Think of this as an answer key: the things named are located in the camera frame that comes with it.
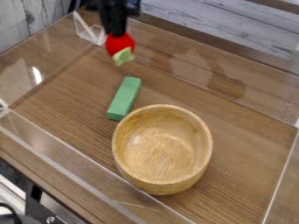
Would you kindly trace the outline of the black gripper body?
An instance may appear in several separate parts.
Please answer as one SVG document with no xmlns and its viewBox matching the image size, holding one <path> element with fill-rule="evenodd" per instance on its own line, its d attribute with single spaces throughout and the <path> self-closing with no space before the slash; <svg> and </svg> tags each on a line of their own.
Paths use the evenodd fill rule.
<svg viewBox="0 0 299 224">
<path fill-rule="evenodd" d="M 97 0 L 97 9 L 100 11 L 127 11 L 128 1 L 127 0 Z"/>
</svg>

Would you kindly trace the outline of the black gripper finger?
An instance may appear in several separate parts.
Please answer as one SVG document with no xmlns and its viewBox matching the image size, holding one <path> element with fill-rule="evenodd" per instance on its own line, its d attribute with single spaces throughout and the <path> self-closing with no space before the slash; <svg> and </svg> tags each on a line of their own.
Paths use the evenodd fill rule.
<svg viewBox="0 0 299 224">
<path fill-rule="evenodd" d="M 101 20 L 105 34 L 109 34 L 112 32 L 112 24 L 113 24 L 112 14 L 108 11 L 101 11 L 100 20 Z"/>
<path fill-rule="evenodd" d="M 127 12 L 124 10 L 116 13 L 113 23 L 113 36 L 120 37 L 127 32 Z"/>
</svg>

